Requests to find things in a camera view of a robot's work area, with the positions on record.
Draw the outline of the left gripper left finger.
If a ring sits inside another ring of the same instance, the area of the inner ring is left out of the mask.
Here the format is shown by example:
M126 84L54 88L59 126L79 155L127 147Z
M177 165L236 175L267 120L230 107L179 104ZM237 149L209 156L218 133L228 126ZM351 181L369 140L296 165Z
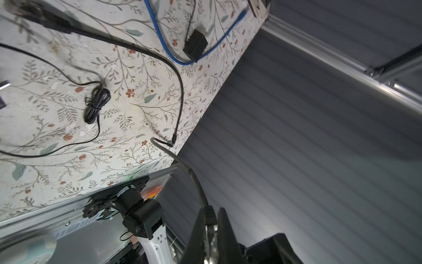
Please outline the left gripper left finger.
M200 209L180 264L203 264L205 257L204 230L208 206Z

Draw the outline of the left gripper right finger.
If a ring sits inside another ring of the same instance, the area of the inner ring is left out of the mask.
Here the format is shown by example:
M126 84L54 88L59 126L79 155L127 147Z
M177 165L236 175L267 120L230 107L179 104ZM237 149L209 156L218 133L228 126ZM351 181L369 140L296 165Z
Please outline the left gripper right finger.
M237 242L227 212L220 208L218 212L218 253L219 264L245 264L245 257Z

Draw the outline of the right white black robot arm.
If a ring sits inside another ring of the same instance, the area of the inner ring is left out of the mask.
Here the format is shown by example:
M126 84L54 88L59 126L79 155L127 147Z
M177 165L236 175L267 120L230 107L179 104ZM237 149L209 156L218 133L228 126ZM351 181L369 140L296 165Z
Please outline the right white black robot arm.
M140 243L150 264L176 264L177 249L168 239L163 208L156 197L164 189L170 174L143 176L108 187L91 197L83 210L84 218L99 213L101 220L111 218L114 210L123 218L122 224Z

